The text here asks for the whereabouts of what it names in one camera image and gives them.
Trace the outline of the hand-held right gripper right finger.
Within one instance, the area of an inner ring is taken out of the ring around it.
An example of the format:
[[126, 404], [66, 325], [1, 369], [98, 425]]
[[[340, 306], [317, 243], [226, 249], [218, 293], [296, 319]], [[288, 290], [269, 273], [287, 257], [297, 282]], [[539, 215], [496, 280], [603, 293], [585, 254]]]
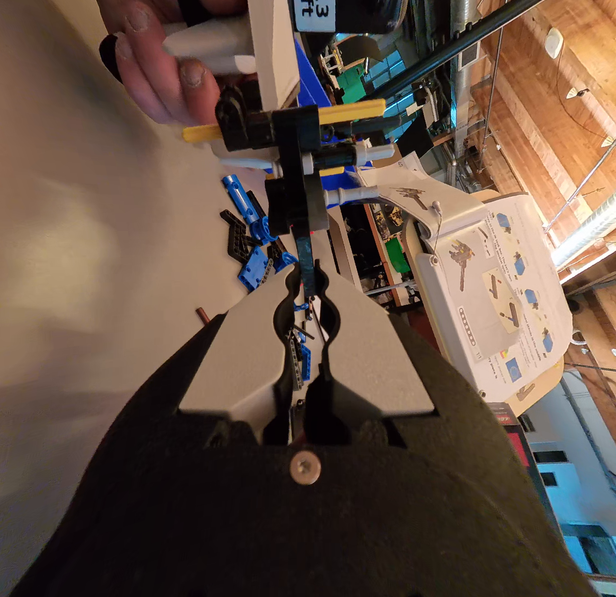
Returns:
[[310, 444], [350, 444], [366, 423], [424, 416], [435, 406], [385, 309], [334, 269], [315, 265], [327, 334], [305, 397]]

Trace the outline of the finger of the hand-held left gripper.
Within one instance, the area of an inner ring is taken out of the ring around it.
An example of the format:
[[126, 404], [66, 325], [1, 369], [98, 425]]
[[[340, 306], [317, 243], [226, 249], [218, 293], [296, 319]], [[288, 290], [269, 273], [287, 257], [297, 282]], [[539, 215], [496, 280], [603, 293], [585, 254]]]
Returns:
[[289, 107], [300, 76], [288, 0], [247, 1], [262, 107]]

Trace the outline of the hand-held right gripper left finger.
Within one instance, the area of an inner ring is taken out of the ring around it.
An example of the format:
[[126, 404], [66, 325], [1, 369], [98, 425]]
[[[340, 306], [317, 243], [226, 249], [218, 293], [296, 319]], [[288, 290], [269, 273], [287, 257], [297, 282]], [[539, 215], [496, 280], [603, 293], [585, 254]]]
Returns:
[[296, 370], [287, 338], [301, 271], [288, 265], [232, 307], [206, 351], [183, 413], [246, 422], [265, 444], [287, 445]]

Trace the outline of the white book stand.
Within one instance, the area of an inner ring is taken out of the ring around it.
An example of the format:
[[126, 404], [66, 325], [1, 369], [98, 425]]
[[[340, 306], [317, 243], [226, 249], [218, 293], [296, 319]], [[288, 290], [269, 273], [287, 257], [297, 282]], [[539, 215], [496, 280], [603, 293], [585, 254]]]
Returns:
[[484, 401], [520, 416], [559, 384], [572, 314], [533, 198], [468, 198], [440, 232], [422, 227], [432, 252], [412, 255], [413, 273], [443, 356]]

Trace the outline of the black orange toy chassis assembly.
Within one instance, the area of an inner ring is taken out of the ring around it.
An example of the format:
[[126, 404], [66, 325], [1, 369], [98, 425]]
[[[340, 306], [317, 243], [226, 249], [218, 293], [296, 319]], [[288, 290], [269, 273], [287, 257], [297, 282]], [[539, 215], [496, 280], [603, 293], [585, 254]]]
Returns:
[[215, 124], [182, 131], [190, 144], [222, 144], [229, 162], [271, 168], [273, 178], [266, 186], [269, 226], [274, 235], [292, 234], [306, 297], [315, 296], [317, 283], [311, 235], [329, 226], [321, 174], [393, 155], [392, 144], [369, 147], [357, 139], [382, 129], [386, 105], [384, 99], [373, 99], [266, 109], [253, 79], [223, 88]]

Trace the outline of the instruction booklet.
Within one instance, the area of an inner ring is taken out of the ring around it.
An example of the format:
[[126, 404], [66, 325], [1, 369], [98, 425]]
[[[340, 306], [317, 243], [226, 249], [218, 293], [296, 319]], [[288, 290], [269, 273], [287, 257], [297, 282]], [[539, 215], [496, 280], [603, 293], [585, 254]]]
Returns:
[[384, 168], [357, 168], [358, 187], [408, 215], [402, 237], [420, 294], [452, 363], [475, 365], [509, 346], [483, 273], [497, 267], [487, 206], [428, 176], [416, 154]]

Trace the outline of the printed task card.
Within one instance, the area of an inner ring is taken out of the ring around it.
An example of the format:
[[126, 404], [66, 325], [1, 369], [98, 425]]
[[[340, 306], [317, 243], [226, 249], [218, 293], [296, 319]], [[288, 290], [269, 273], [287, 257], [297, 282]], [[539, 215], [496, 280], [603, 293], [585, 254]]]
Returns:
[[531, 196], [503, 196], [486, 206], [497, 267], [483, 273], [483, 283], [511, 337], [489, 362], [512, 394], [564, 357], [573, 321]]

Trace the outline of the person's left hand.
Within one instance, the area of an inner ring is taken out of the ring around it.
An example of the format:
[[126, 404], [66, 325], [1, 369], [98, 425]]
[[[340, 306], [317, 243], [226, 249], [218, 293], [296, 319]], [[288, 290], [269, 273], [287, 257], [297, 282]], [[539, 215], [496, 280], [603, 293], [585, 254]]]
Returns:
[[99, 46], [102, 62], [158, 124], [214, 124], [220, 90], [256, 79], [255, 74], [216, 77], [197, 59], [178, 61], [165, 52], [164, 24], [185, 20], [178, 0], [96, 2], [108, 31]]

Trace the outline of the blue bin with white tag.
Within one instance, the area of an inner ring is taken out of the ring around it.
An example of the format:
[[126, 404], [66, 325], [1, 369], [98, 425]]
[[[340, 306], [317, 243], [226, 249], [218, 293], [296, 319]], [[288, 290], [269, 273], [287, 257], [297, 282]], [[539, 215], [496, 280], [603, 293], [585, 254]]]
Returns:
[[325, 89], [320, 84], [319, 78], [312, 68], [303, 47], [300, 42], [295, 39], [295, 48], [297, 56], [297, 64], [299, 68], [299, 93], [297, 95], [297, 103], [300, 107], [318, 106], [319, 109], [325, 111], [325, 117], [320, 118], [320, 122], [325, 126], [341, 125], [342, 127], [350, 127], [354, 122], [364, 119], [360, 110], [363, 110], [363, 105], [367, 103], [351, 104], [350, 108], [344, 106], [332, 106], [327, 98]]

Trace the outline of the green board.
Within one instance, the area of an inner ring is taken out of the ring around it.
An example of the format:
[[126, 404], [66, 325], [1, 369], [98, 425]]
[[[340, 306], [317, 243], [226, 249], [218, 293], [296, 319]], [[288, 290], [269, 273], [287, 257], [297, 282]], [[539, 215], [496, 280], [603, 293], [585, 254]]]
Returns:
[[365, 63], [360, 63], [336, 76], [341, 100], [339, 103], [351, 104], [363, 99], [374, 90], [371, 79], [365, 73]]

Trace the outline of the black support pole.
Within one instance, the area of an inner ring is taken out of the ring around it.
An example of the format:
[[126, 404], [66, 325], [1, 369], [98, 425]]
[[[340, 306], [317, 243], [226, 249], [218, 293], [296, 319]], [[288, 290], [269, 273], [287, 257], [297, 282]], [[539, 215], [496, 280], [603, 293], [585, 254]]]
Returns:
[[421, 61], [405, 69], [396, 77], [387, 81], [364, 97], [364, 100], [388, 99], [404, 89], [404, 87], [421, 80], [435, 69], [450, 62], [458, 54], [479, 43], [495, 31], [498, 31], [538, 6], [544, 0], [509, 0], [503, 6], [476, 23], [467, 25], [465, 31], [457, 33], [438, 50]]

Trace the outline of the blue flat toy panel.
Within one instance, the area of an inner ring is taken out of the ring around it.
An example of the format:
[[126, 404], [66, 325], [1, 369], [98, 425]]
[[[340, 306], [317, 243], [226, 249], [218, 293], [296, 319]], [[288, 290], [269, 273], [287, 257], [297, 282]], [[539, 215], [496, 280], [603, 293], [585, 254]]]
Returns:
[[238, 274], [238, 280], [251, 293], [267, 280], [272, 266], [273, 261], [267, 256], [267, 251], [263, 247], [254, 247]]

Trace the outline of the truck print toy set box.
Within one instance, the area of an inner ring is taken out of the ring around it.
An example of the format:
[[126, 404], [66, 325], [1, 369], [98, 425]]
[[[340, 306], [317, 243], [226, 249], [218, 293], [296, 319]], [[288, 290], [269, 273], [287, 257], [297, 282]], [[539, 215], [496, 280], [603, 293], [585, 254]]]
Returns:
[[507, 403], [488, 402], [487, 406], [492, 411], [492, 414], [496, 418], [497, 422], [507, 433], [513, 449], [516, 451], [520, 462], [525, 467], [528, 477], [535, 487], [535, 491], [542, 503], [546, 516], [559, 536], [563, 537], [560, 525], [556, 515], [554, 514], [554, 510], [546, 491], [546, 485], [544, 484], [542, 475], [538, 469], [535, 458], [527, 441], [526, 434], [522, 429], [518, 418], [514, 415], [512, 408]]

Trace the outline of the blue curved toy panel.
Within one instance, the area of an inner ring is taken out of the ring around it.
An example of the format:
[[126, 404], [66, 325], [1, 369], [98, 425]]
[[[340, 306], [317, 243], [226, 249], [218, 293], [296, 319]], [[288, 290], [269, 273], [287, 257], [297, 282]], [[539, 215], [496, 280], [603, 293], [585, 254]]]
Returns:
[[250, 225], [260, 220], [262, 215], [258, 212], [257, 206], [251, 201], [236, 175], [223, 177], [222, 185], [246, 224]]

